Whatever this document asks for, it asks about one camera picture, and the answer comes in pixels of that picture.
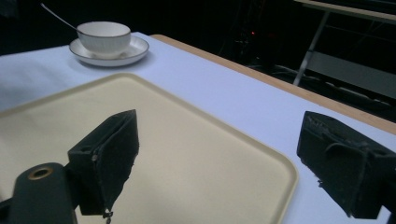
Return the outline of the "white saucer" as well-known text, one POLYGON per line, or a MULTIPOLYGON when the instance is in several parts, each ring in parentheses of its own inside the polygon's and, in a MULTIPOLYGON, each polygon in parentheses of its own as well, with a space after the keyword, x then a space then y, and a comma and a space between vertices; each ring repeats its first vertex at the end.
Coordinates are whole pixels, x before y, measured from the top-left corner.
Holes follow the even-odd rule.
POLYGON ((84 63, 102 67, 117 67, 136 63, 143 59, 149 52, 149 43, 140 37, 133 36, 129 47, 114 59, 104 59, 94 55, 85 49, 78 39, 70 43, 69 50, 84 63))

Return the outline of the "beige plastic tray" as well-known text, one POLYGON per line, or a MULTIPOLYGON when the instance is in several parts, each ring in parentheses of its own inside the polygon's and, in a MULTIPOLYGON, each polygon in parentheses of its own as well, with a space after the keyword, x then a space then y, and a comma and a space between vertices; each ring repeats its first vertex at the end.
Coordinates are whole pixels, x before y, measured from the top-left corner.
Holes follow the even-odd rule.
POLYGON ((0 113, 0 200, 20 173, 67 163, 71 147, 130 109, 140 148, 111 224, 281 224, 298 182, 291 161, 130 74, 0 113))

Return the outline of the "white ribbed cup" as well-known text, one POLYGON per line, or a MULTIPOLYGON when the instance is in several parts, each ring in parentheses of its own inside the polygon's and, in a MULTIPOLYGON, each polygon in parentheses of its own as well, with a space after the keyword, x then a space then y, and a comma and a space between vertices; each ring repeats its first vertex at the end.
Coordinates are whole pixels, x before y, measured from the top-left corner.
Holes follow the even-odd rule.
POLYGON ((77 27, 78 39, 88 51, 115 57, 130 45, 131 30, 128 26, 114 21, 91 21, 77 27))

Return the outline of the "metal frame table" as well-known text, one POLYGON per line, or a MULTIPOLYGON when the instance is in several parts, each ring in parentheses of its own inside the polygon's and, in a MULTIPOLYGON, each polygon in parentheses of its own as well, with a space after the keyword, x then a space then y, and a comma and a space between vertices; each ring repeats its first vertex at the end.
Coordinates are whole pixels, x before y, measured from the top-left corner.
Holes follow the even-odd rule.
POLYGON ((311 7, 324 12, 318 29, 302 60, 293 84, 298 86, 306 69, 315 71, 326 77, 363 88, 367 91, 379 93, 389 98, 396 99, 396 75, 374 69, 362 64, 353 63, 322 52, 316 51, 315 47, 321 33, 332 13, 348 15, 356 18, 372 21, 382 21, 396 25, 396 15, 377 12, 357 7, 346 7, 332 3, 320 2, 319 0, 294 0, 304 7, 311 7))

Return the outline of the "metal spoon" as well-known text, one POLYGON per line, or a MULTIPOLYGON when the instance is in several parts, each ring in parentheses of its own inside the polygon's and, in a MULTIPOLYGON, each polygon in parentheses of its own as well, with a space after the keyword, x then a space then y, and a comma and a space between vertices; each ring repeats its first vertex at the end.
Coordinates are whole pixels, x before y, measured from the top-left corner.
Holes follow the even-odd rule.
POLYGON ((54 13, 50 8, 48 8, 44 3, 40 3, 40 6, 45 9, 50 15, 52 15, 54 18, 56 18, 57 20, 61 21, 62 23, 64 23, 65 25, 67 25, 68 27, 72 28, 73 30, 77 31, 78 29, 70 24, 68 21, 64 20, 62 17, 60 17, 59 15, 57 15, 56 13, 54 13))

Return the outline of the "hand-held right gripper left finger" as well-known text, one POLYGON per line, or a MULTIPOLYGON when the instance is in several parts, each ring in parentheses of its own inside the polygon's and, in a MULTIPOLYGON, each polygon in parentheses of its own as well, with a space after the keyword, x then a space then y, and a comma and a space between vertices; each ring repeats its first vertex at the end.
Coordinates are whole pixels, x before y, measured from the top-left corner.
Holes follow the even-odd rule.
POLYGON ((68 152, 73 205, 84 216, 112 216, 139 152, 137 113, 112 115, 68 152))

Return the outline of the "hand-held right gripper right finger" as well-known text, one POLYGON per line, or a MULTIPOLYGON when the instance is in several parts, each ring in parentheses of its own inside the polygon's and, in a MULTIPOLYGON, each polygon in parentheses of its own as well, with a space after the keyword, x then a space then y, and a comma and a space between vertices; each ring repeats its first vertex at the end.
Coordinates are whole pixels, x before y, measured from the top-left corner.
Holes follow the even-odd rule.
POLYGON ((343 122, 307 111, 297 156, 349 217, 396 219, 396 152, 343 122))

